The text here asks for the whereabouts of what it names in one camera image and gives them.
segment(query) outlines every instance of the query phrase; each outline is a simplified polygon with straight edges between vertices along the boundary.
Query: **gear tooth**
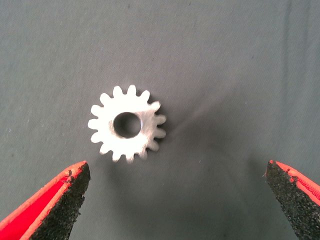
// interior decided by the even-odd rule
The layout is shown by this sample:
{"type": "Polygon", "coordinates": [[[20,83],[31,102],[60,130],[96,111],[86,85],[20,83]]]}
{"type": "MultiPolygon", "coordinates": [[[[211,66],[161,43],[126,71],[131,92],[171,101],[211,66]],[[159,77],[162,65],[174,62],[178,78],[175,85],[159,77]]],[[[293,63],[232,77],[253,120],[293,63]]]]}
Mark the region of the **gear tooth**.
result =
{"type": "Polygon", "coordinates": [[[91,113],[97,117],[100,115],[101,110],[102,110],[102,107],[98,105],[93,105],[91,107],[91,113]]]}
{"type": "Polygon", "coordinates": [[[136,94],[137,94],[136,86],[135,86],[135,85],[130,85],[126,94],[127,94],[127,95],[134,95],[134,96],[136,96],[136,94]]]}
{"type": "Polygon", "coordinates": [[[153,103],[150,104],[150,108],[155,112],[159,110],[160,106],[161,104],[159,101],[154,101],[153,103]]]}
{"type": "Polygon", "coordinates": [[[100,96],[100,102],[105,106],[107,105],[107,103],[110,101],[111,97],[106,94],[106,93],[102,93],[100,96]]]}
{"type": "Polygon", "coordinates": [[[142,150],[142,152],[139,153],[139,157],[143,160],[147,159],[148,154],[147,154],[147,150],[145,148],[142,150]]]}
{"type": "Polygon", "coordinates": [[[99,132],[98,132],[98,131],[95,132],[95,133],[91,136],[91,142],[93,142],[94,144],[99,143],[99,142],[102,142],[100,137],[101,137],[101,136],[100,136],[99,132]]]}
{"type": "Polygon", "coordinates": [[[99,120],[98,119],[90,119],[88,121],[88,128],[93,129],[93,130],[98,130],[99,120]]]}
{"type": "Polygon", "coordinates": [[[156,152],[159,150],[159,144],[155,140],[152,140],[151,142],[149,142],[148,148],[156,152]]]}
{"type": "Polygon", "coordinates": [[[142,100],[144,100],[145,102],[148,102],[150,98],[150,92],[148,90],[143,91],[140,98],[142,98],[142,100]]]}
{"type": "Polygon", "coordinates": [[[135,155],[134,155],[134,154],[127,154],[127,155],[125,156],[125,158],[126,158],[126,161],[127,161],[129,164],[131,164],[131,163],[134,161],[134,159],[135,159],[135,155]]]}
{"type": "Polygon", "coordinates": [[[117,162],[121,157],[121,153],[113,152],[112,154],[112,161],[117,162]]]}
{"type": "Polygon", "coordinates": [[[157,127],[154,131],[154,137],[157,139],[163,139],[166,136],[166,131],[162,128],[157,127]]]}
{"type": "Polygon", "coordinates": [[[104,155],[110,151],[109,147],[106,144],[102,144],[100,148],[100,154],[104,155]]]}
{"type": "Polygon", "coordinates": [[[156,115],[155,121],[157,125],[161,125],[167,121],[167,117],[165,115],[156,115]]]}
{"type": "Polygon", "coordinates": [[[121,97],[124,93],[122,92],[121,87],[119,86],[115,86],[113,89],[113,97],[114,98],[118,98],[121,97]]]}

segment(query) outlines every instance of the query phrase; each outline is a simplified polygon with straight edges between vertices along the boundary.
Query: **gear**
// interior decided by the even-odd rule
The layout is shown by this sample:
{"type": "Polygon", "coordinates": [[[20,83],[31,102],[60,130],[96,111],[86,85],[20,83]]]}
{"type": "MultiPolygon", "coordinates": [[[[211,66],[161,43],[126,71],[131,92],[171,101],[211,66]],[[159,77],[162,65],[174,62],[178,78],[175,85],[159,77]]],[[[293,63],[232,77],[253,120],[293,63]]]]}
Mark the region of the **gear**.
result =
{"type": "Polygon", "coordinates": [[[112,160],[117,162],[121,155],[125,155],[128,163],[134,160],[135,154],[140,158],[147,158],[147,150],[157,151],[158,143],[154,138],[164,138],[166,132],[157,127],[166,121],[166,116],[156,115],[160,108],[160,103],[155,101],[148,103],[150,92],[145,90],[140,96],[137,96],[136,86],[130,85],[127,94],[123,94],[119,86],[113,89],[113,98],[108,94],[102,93],[100,101],[103,107],[93,105],[91,112],[97,116],[88,122],[88,127],[95,132],[91,141],[93,143],[103,142],[100,148],[100,154],[104,155],[113,151],[112,160]],[[140,131],[136,136],[123,137],[114,126],[115,118],[123,113],[132,113],[139,118],[140,131]]]}

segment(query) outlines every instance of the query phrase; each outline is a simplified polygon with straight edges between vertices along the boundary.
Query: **gray cloth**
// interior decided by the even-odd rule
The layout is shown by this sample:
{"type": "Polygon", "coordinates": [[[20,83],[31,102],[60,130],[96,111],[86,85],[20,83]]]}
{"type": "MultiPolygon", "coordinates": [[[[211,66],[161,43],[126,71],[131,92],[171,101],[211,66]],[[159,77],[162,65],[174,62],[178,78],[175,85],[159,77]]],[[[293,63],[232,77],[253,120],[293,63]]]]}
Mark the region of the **gray cloth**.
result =
{"type": "Polygon", "coordinates": [[[65,167],[92,180],[71,240],[291,240],[270,159],[320,183],[320,1],[0,1],[0,219],[65,167]],[[99,155],[116,85],[167,115],[159,152],[99,155]]]}

